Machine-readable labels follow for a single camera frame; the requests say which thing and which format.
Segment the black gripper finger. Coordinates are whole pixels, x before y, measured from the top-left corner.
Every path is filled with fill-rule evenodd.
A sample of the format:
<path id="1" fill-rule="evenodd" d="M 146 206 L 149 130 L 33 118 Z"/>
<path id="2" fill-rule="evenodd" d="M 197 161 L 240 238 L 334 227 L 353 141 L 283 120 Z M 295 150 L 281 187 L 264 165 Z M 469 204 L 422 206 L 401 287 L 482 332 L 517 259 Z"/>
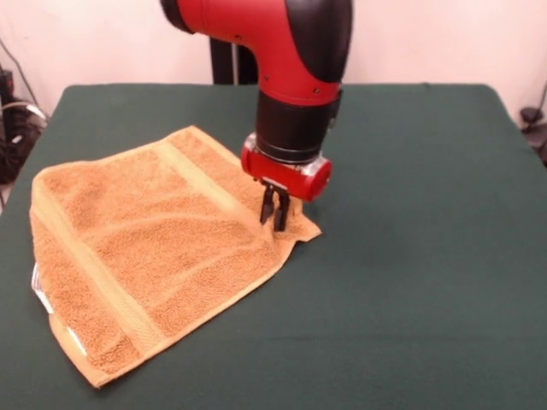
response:
<path id="1" fill-rule="evenodd" d="M 274 213 L 274 193 L 275 188 L 271 184 L 264 185 L 265 190 L 262 197 L 262 207 L 260 212 L 260 223 L 264 225 Z"/>
<path id="2" fill-rule="evenodd" d="M 273 228 L 276 232 L 283 232 L 286 227 L 286 221 L 291 205 L 289 194 L 283 190 L 277 190 L 279 206 L 275 211 Z"/>

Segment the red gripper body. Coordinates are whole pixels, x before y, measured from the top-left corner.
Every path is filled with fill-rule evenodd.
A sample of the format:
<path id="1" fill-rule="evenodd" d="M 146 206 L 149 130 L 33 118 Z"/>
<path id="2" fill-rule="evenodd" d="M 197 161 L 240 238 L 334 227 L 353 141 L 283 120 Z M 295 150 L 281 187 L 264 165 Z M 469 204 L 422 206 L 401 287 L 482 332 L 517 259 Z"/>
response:
<path id="1" fill-rule="evenodd" d="M 306 202 L 314 201 L 326 188 L 332 163 L 323 155 L 307 164 L 283 164 L 264 155 L 256 145 L 256 135 L 251 133 L 241 151 L 243 170 L 257 181 L 270 184 Z"/>

